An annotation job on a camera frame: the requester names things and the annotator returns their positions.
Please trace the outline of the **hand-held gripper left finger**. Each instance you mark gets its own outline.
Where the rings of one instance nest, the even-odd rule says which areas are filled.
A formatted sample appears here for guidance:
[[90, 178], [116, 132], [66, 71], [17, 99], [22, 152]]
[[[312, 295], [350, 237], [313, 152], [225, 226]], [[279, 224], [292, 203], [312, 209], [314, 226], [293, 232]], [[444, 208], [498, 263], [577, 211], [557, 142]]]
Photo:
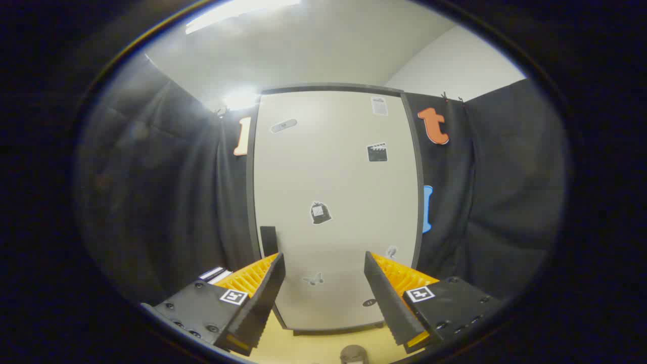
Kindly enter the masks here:
[[249, 356], [259, 345], [285, 279], [281, 253], [238, 271], [215, 267], [152, 307], [152, 318], [192, 345]]

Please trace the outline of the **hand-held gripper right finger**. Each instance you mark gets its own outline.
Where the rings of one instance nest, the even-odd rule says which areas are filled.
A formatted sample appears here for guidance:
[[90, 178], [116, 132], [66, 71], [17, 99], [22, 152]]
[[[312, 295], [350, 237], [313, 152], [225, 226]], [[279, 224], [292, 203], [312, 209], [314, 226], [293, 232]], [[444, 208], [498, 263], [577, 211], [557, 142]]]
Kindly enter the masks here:
[[363, 274], [395, 343], [409, 354], [459, 341], [503, 307], [460, 278], [435, 279], [372, 252]]

